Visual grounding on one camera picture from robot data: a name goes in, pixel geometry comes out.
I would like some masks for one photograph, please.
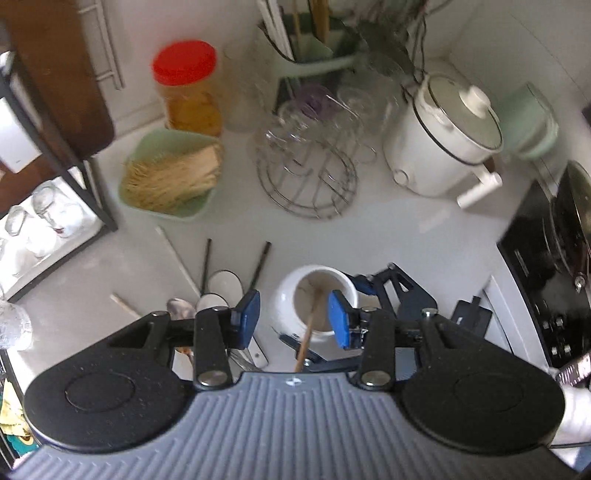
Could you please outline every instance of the mint green container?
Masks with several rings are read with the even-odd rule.
[[[184,155],[202,150],[214,143],[219,143],[219,139],[193,132],[159,128],[142,138],[135,151],[127,159],[127,162],[144,160],[146,158],[153,158],[154,161],[158,162],[164,154]],[[169,214],[144,210],[130,205],[125,198],[122,184],[119,184],[119,199],[125,206],[140,212],[150,213],[160,218],[181,220],[184,222],[190,222],[197,218],[211,201],[214,192],[215,188],[200,197],[196,197],[182,204],[174,214]]]

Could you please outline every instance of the dish rack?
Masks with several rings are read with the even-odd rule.
[[[377,153],[360,141],[358,114],[330,95],[322,103],[313,111],[296,100],[284,103],[259,135],[256,167],[262,188],[281,208],[328,220],[343,215],[355,198],[356,163],[369,163],[361,151],[370,152],[369,161]]]

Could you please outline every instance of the rice cooker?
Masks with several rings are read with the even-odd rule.
[[[427,76],[401,120],[387,132],[384,155],[394,181],[419,195],[441,196],[466,176],[479,184],[458,197],[466,207],[502,185],[483,163],[503,147],[485,93],[443,76]]]

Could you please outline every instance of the red lid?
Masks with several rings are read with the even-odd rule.
[[[177,86],[209,77],[216,67],[216,49],[200,40],[187,40],[161,50],[152,62],[154,79]]]

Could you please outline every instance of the gray ribbed plate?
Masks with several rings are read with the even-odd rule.
[[[109,455],[44,446],[15,480],[562,480],[544,447],[505,457],[458,452],[418,432],[388,394],[344,374],[243,374],[195,396],[160,437]]]

